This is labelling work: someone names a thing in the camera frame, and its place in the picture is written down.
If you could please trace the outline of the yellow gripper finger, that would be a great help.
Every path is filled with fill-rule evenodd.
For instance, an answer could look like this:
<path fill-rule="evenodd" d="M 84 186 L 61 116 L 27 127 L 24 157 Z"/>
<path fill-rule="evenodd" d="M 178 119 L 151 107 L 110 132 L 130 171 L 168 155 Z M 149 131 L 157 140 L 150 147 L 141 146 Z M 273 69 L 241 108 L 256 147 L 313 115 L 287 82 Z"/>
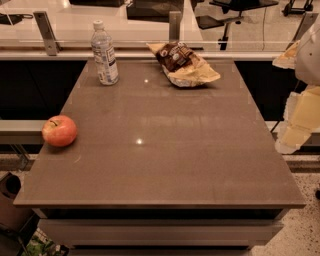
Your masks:
<path fill-rule="evenodd" d="M 300 41 L 294 42 L 286 51 L 273 60 L 272 65 L 282 69 L 294 69 L 299 43 Z"/>
<path fill-rule="evenodd" d="M 281 154 L 292 154 L 320 127 L 320 86 L 308 86 L 301 93 L 291 92 L 275 142 Z"/>

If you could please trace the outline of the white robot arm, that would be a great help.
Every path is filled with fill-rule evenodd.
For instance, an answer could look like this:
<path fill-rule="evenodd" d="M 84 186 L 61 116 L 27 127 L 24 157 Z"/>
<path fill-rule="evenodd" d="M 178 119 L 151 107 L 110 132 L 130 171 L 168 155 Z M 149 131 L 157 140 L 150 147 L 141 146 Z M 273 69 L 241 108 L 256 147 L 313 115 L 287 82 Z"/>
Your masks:
<path fill-rule="evenodd" d="M 293 69 L 296 78 L 307 84 L 301 93 L 290 93 L 275 142 L 279 153 L 292 154 L 320 127 L 320 24 L 313 24 L 272 64 Z"/>

